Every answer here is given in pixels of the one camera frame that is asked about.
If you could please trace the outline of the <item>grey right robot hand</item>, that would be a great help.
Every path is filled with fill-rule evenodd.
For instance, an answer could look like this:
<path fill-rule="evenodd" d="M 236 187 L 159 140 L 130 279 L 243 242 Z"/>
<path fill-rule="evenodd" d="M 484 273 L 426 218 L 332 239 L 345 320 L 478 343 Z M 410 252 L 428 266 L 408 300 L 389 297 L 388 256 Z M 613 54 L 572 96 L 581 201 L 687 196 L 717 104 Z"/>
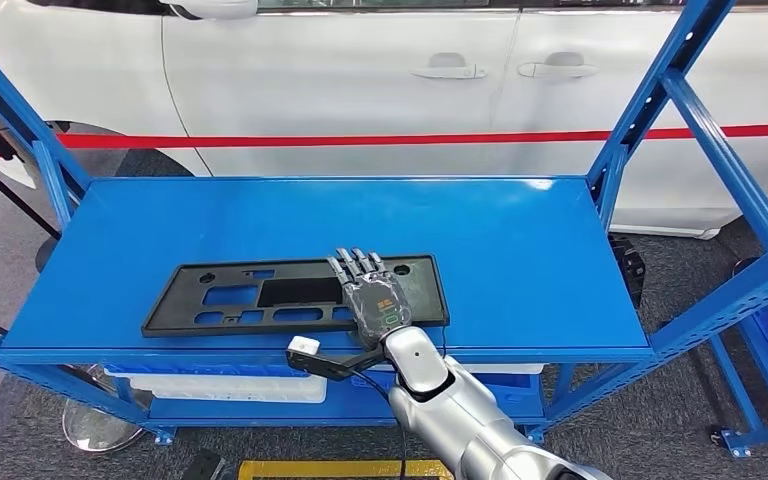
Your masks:
<path fill-rule="evenodd" d="M 343 290 L 344 303 L 365 349 L 376 349 L 391 332 L 412 324 L 404 290 L 376 252 L 337 248 L 336 256 L 329 256 L 327 262 Z"/>

